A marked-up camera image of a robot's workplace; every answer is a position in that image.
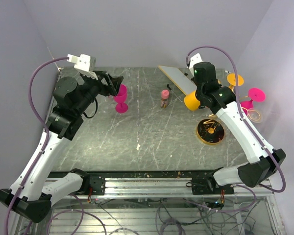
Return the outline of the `pink wine glass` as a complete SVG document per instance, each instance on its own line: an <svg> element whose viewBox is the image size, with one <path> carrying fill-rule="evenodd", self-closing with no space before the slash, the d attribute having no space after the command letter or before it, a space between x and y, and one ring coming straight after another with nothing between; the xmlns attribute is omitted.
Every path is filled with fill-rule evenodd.
<svg viewBox="0 0 294 235"><path fill-rule="evenodd" d="M263 102L265 101L265 99L266 94L262 90L258 88L251 88L248 91L245 100L241 101L240 104L244 113L247 114L249 110L252 110L254 108L254 102Z"/></svg>
<svg viewBox="0 0 294 235"><path fill-rule="evenodd" d="M116 112L122 114L127 112L128 105L126 104L127 100L127 86L120 85L119 92L116 96L113 97L114 101L116 102L115 110Z"/></svg>

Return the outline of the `orange wine glass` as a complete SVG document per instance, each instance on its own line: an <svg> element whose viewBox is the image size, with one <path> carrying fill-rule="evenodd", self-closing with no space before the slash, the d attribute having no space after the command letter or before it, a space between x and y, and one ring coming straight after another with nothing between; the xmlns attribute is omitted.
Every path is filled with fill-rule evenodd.
<svg viewBox="0 0 294 235"><path fill-rule="evenodd" d="M234 91L236 86L236 76L234 73L230 73L227 76L227 81L230 84L229 88ZM244 84L244 79L238 74L238 86L242 86Z"/></svg>
<svg viewBox="0 0 294 235"><path fill-rule="evenodd" d="M213 109L218 104L214 93L220 88L221 83L219 80L213 82L196 82L196 90L185 96L184 104L191 111L205 107Z"/></svg>

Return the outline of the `clear wine glass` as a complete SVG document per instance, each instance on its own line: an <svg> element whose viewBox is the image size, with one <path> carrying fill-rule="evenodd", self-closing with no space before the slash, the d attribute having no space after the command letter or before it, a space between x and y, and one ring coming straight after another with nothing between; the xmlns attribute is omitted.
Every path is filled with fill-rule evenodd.
<svg viewBox="0 0 294 235"><path fill-rule="evenodd" d="M248 109L246 115L254 123L262 122L263 115L256 109Z"/></svg>

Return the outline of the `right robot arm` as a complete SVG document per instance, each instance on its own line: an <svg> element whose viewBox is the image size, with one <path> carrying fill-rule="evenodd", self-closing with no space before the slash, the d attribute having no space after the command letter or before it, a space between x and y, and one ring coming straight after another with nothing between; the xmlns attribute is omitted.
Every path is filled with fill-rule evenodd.
<svg viewBox="0 0 294 235"><path fill-rule="evenodd" d="M247 158L247 163L216 170L213 178L206 182L207 190L215 194L229 184L253 188L281 172L286 153L269 144L253 126L234 92L218 83L215 66L210 62L197 62L189 64L189 69L196 85L196 99L228 127Z"/></svg>

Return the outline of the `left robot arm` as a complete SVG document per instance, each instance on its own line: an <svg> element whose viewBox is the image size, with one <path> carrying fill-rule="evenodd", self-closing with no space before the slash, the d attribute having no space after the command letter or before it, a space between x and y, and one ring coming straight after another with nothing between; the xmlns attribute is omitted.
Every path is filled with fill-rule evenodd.
<svg viewBox="0 0 294 235"><path fill-rule="evenodd" d="M119 93L123 76L113 77L106 71L96 71L95 75L81 74L83 84L70 76L58 80L53 92L56 106L33 156L15 183L0 189L0 202L33 223L41 222L63 197L71 193L86 194L90 189L90 175L77 168L49 185L45 181L57 157L83 124L86 109L97 103L98 95Z"/></svg>

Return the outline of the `gold wine glass rack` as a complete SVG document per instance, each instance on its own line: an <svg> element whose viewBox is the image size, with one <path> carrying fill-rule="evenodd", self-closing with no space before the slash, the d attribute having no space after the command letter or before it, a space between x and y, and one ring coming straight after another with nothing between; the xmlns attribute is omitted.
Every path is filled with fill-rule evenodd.
<svg viewBox="0 0 294 235"><path fill-rule="evenodd" d="M203 119L197 125L196 134L203 143L215 145L224 139L225 130L220 121L215 119Z"/></svg>

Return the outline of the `small pink capped bottle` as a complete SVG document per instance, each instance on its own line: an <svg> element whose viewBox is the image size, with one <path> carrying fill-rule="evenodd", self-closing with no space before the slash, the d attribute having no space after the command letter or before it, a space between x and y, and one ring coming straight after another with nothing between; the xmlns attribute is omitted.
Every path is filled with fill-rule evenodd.
<svg viewBox="0 0 294 235"><path fill-rule="evenodd" d="M161 102L160 102L160 107L161 108L166 108L167 107L169 96L170 96L170 92L168 90L162 90L161 91Z"/></svg>

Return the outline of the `yellow framed tilted mirror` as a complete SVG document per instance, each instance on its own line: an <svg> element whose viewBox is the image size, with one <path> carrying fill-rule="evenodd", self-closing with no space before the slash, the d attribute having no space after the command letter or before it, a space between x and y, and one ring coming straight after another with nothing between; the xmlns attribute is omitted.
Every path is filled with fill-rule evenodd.
<svg viewBox="0 0 294 235"><path fill-rule="evenodd" d="M158 68L177 86L184 95L189 95L196 90L196 85L182 73L179 68L159 65Z"/></svg>

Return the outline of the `aluminium rail frame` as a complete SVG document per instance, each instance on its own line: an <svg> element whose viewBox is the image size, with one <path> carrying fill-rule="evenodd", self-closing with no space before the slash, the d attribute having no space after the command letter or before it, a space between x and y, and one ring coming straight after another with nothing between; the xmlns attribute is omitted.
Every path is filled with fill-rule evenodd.
<svg viewBox="0 0 294 235"><path fill-rule="evenodd" d="M260 186L251 189L208 186L212 182L210 170L88 171L88 174L95 198L217 197L222 190L226 197L271 194Z"/></svg>

